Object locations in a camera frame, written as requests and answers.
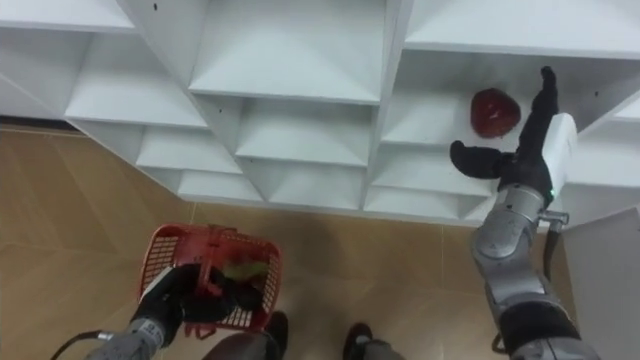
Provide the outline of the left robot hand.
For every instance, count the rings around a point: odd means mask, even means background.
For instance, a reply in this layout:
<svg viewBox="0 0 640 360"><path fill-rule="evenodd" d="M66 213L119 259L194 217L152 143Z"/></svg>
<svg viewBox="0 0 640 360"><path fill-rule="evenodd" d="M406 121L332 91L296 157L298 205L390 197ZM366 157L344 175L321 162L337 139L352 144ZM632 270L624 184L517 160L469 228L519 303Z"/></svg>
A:
<svg viewBox="0 0 640 360"><path fill-rule="evenodd" d="M221 295L197 290L201 266L186 264L164 268L144 289L131 320L150 319L164 330L163 347L169 346L183 323L213 324L237 307L255 311L262 307L263 294L247 283L239 283L212 270L209 282L220 285Z"/></svg>

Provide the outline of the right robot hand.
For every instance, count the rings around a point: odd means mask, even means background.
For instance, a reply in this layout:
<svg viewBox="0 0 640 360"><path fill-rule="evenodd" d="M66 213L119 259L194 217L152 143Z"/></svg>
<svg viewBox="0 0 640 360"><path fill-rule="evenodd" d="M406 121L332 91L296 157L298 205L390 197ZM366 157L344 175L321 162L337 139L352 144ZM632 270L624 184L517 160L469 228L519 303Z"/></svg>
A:
<svg viewBox="0 0 640 360"><path fill-rule="evenodd" d="M449 146L449 158L463 175L480 180L498 180L499 191L524 186L543 199L543 208L553 202L549 163L543 159L543 145L552 118L560 115L557 77L551 66L540 69L542 88L531 103L531 110L518 138L514 152L479 146L466 146L461 140Z"/></svg>

